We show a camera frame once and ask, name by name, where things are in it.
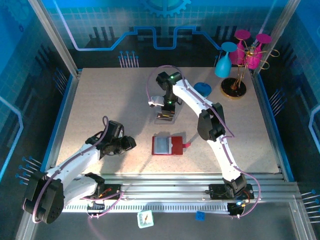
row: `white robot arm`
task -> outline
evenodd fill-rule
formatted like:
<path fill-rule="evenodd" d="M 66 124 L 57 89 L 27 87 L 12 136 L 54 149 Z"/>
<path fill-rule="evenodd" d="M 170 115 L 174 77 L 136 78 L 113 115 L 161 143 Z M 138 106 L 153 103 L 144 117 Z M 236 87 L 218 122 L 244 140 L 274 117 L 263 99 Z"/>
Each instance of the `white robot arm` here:
<path fill-rule="evenodd" d="M 195 112 L 198 116 L 198 133 L 210 145 L 216 156 L 228 196 L 233 198 L 238 195 L 246 187 L 247 181 L 245 176 L 236 170 L 237 164 L 225 138 L 226 130 L 210 108 L 212 107 L 224 121 L 222 106 L 219 103 L 213 104 L 201 96 L 186 79 L 182 79 L 179 72 L 170 76 L 162 72 L 157 76 L 156 82 L 166 93 L 164 96 L 151 97 L 148 104 L 151 107 L 161 107 L 159 118 L 164 121 L 170 121 L 173 118 L 175 103 L 180 104 L 178 98 Z"/>
<path fill-rule="evenodd" d="M 132 137 L 124 136 L 124 126 L 121 123 L 109 121 L 106 127 L 104 137 L 102 132 L 98 132 L 88 138 L 75 154 L 61 164 L 47 172 L 34 172 L 25 192 L 23 210 L 30 214 L 36 211 L 37 219 L 50 224 L 72 200 L 98 198 L 104 193 L 107 187 L 102 177 L 91 172 L 77 178 L 78 175 L 105 155 L 122 154 L 136 146 Z M 41 194 L 48 182 L 45 192 Z"/>

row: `gold round base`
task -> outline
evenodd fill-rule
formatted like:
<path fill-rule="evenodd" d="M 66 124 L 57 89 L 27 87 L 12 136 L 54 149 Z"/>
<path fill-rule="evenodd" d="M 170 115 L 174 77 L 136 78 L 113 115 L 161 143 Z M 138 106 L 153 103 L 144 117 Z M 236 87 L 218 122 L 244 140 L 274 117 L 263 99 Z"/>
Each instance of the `gold round base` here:
<path fill-rule="evenodd" d="M 228 77 L 225 80 L 222 81 L 220 89 L 221 92 L 231 99 L 240 99 L 242 98 L 246 92 L 247 87 L 246 85 L 241 81 L 240 86 L 234 85 L 234 83 L 237 81 L 236 78 Z"/>

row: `metal frame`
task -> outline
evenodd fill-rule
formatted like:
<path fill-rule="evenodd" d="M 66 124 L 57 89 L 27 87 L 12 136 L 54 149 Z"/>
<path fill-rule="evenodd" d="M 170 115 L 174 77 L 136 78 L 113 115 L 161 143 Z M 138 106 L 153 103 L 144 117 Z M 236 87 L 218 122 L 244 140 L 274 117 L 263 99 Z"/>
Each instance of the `metal frame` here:
<path fill-rule="evenodd" d="M 62 112 L 62 117 L 59 122 L 59 129 L 65 129 L 70 114 L 73 99 L 79 81 L 79 75 L 77 67 L 67 50 L 61 36 L 51 21 L 48 12 L 40 0 L 29 0 L 31 6 L 40 19 L 43 27 L 47 31 L 50 39 L 57 48 L 61 58 L 66 64 L 71 75 L 74 76 L 74 81 L 70 85 L 70 91 L 67 94 L 65 107 Z M 277 21 L 276 26 L 272 31 L 272 43 L 267 46 L 264 51 L 274 48 L 278 39 L 282 35 L 286 25 L 288 24 L 291 16 L 295 12 L 300 0 L 288 0 L 280 18 Z M 265 54 L 262 60 L 266 60 L 269 54 Z M 257 76 L 260 70 L 254 72 L 253 83 L 259 86 Z M 261 95 L 261 90 L 256 90 L 257 95 Z M 266 111 L 266 103 L 263 97 L 260 96 L 260 104 L 262 104 L 262 112 L 265 116 L 268 116 Z M 267 129 L 272 129 L 270 120 L 266 120 Z M 271 139 L 274 142 L 274 148 L 277 150 L 277 138 L 274 136 L 274 132 L 271 131 Z M 57 134 L 54 137 L 52 146 L 54 148 L 60 148 L 62 143 L 63 134 Z M 261 200 L 260 203 L 268 202 L 285 202 L 290 204 L 292 217 L 296 226 L 296 230 L 301 240 L 313 240 L 316 239 L 313 232 L 311 223 L 308 219 L 306 209 L 301 199 L 300 191 L 296 182 L 288 182 L 290 179 L 285 170 L 285 165 L 279 150 L 276 153 L 279 159 L 280 171 L 277 174 L 254 174 L 261 184 Z M 58 158 L 58 151 L 50 152 L 46 169 L 48 169 Z M 217 201 L 210 200 L 210 197 L 205 194 L 205 190 L 208 189 L 209 184 L 223 184 L 221 174 L 108 174 L 101 175 L 110 184 L 122 184 L 122 190 L 125 191 L 124 199 L 131 201 L 129 205 L 136 206 L 141 203 L 158 202 L 158 203 L 208 203 L 218 204 Z M 252 184 L 253 191 L 257 195 L 258 186 L 252 179 L 247 180 Z M 22 221 L 19 226 L 19 230 L 16 236 L 17 240 L 30 240 L 35 230 L 35 224 L 32 223 L 31 215 L 24 213 Z"/>
<path fill-rule="evenodd" d="M 266 52 L 266 53 L 263 54 L 259 67 L 257 67 L 254 70 L 254 74 L 255 75 L 258 75 L 260 73 L 261 68 L 263 67 L 263 65 L 265 64 L 267 59 L 269 58 L 269 56 L 271 54 L 271 51 L 276 46 L 279 38 L 284 33 L 284 30 L 285 30 L 286 26 L 288 25 L 291 17 L 295 13 L 300 1 L 301 0 L 288 0 L 288 2 L 285 5 L 285 7 L 284 7 L 284 9 L 283 9 L 278 21 L 276 22 L 276 24 L 275 24 L 275 26 L 274 26 L 274 28 L 273 28 L 273 30 L 271 32 L 271 37 L 272 37 L 271 43 L 267 44 L 262 49 L 262 51 Z"/>
<path fill-rule="evenodd" d="M 42 23 L 46 33 L 48 34 L 49 38 L 51 39 L 53 45 L 57 49 L 59 55 L 61 56 L 64 64 L 68 68 L 70 74 L 73 77 L 78 76 L 78 68 L 70 55 L 67 46 L 65 45 L 62 37 L 60 36 L 56 26 L 54 25 L 53 21 L 51 20 L 48 11 L 41 0 L 28 0 L 31 7 L 33 8 L 35 14 L 39 18 L 40 22 Z"/>
<path fill-rule="evenodd" d="M 277 124 L 272 113 L 271 106 L 268 102 L 268 97 L 265 89 L 262 87 L 262 79 L 260 75 L 251 75 L 252 83 L 258 102 L 260 104 L 264 123 L 270 138 L 273 152 L 276 156 L 277 163 L 282 169 L 283 178 L 287 182 L 294 182 L 294 176 L 292 174 L 289 161 L 286 155 L 285 148 L 282 144 Z"/>

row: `pink wine glass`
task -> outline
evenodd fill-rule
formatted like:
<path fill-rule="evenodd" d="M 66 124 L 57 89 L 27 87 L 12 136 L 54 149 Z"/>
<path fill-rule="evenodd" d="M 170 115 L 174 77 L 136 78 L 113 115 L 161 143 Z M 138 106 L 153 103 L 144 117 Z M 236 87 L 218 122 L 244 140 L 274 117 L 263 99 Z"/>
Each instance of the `pink wine glass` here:
<path fill-rule="evenodd" d="M 272 41 L 271 36 L 263 33 L 258 34 L 256 39 L 258 40 L 259 45 L 253 50 L 253 53 L 249 53 L 245 58 L 245 63 L 247 63 L 248 68 L 252 70 L 259 66 L 262 59 L 262 44 L 269 44 Z"/>
<path fill-rule="evenodd" d="M 236 51 L 230 52 L 229 57 L 233 65 L 243 65 L 245 58 L 245 47 L 242 41 L 250 38 L 251 34 L 247 30 L 237 30 L 234 36 L 239 40 Z"/>

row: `small blue cube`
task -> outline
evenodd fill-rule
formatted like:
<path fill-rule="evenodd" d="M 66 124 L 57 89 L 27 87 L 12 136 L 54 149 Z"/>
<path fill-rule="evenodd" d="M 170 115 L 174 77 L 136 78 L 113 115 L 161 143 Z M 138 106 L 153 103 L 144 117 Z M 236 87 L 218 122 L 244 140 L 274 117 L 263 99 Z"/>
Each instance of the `small blue cube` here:
<path fill-rule="evenodd" d="M 205 220 L 205 213 L 202 211 L 197 211 L 195 213 L 195 220 L 204 221 Z"/>

